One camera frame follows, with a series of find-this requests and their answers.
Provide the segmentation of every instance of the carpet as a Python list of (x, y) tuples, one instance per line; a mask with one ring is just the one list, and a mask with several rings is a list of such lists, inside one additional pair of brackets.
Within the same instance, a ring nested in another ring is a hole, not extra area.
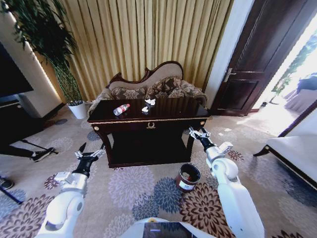
[[(252, 154), (272, 136), (249, 127), (248, 122), (237, 123), (238, 119), (214, 117), (205, 128), (216, 144), (229, 141), (234, 145), (227, 156), (239, 167), (240, 180), (249, 190), (263, 221), (265, 237), (316, 238), (317, 192), (272, 154), (254, 158)], [(1, 238), (34, 237), (47, 205), (59, 193), (53, 180), (55, 174), (76, 168), (74, 151), (84, 142), (87, 142), (85, 151), (100, 148), (102, 141), (86, 120), (76, 119), (68, 107), (63, 107), (47, 121), (44, 131), (27, 138), (45, 147), (55, 147), (59, 152), (39, 163), (0, 155), (0, 175), (15, 182), (9, 191), (24, 200), (18, 206), (0, 194)], [(13, 145), (36, 150), (21, 142)], [(194, 142), (192, 163), (200, 169), (202, 178), (192, 192), (184, 194), (174, 181), (181, 164), (109, 169), (103, 155), (93, 163), (85, 207), (74, 237), (115, 238), (146, 217), (184, 221), (218, 238), (234, 237), (225, 221), (217, 182), (208, 172), (205, 153), (198, 141)]]

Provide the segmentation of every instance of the white wall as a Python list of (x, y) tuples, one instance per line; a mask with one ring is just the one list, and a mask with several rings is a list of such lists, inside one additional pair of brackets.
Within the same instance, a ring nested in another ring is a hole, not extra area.
[(26, 110), (33, 117), (43, 117), (61, 100), (30, 46), (27, 44), (23, 50), (22, 44), (14, 40), (14, 23), (11, 14), (0, 13), (0, 41), (34, 89), (21, 94), (22, 100), (29, 104)]
[(230, 16), (214, 61), (205, 90), (209, 99), (206, 106), (211, 107), (218, 88), (223, 80), (231, 56), (243, 30), (254, 0), (234, 0)]
[(317, 109), (313, 110), (287, 134), (287, 136), (296, 135), (317, 135)]

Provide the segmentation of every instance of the person's leg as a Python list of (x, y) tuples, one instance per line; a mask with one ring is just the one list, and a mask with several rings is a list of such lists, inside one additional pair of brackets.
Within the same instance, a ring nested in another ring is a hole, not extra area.
[(0, 154), (13, 155), (31, 158), (34, 162), (39, 162), (55, 149), (53, 147), (43, 151), (30, 151), (27, 149), (17, 148), (11, 145), (0, 146)]
[(11, 145), (5, 145), (0, 146), (0, 154), (31, 158), (32, 155), (34, 155), (34, 152), (27, 149), (17, 148)]

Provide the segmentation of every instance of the drawer handle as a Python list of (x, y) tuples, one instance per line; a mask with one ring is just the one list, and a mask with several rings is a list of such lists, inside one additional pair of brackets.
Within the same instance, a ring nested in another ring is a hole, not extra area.
[(155, 129), (156, 128), (154, 122), (153, 122), (153, 125), (150, 125), (150, 124), (151, 124), (151, 122), (148, 123), (147, 129)]

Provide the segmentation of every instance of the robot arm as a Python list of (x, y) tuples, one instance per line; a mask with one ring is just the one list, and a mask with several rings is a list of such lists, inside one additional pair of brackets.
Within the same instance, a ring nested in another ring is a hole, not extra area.
[(77, 169), (72, 173), (60, 172), (55, 176), (54, 179), (62, 184), (62, 189), (60, 194), (48, 205), (45, 219), (36, 238), (73, 237), (77, 218), (84, 208), (90, 167), (105, 153), (104, 149), (94, 153), (82, 153), (85, 145), (75, 152), (76, 157), (80, 160)]
[(206, 162), (217, 179), (217, 188), (227, 223), (237, 238), (264, 238), (264, 227), (248, 190), (240, 183), (238, 167), (225, 154), (232, 144), (213, 144), (210, 133), (190, 128), (190, 135), (201, 141), (207, 154)]

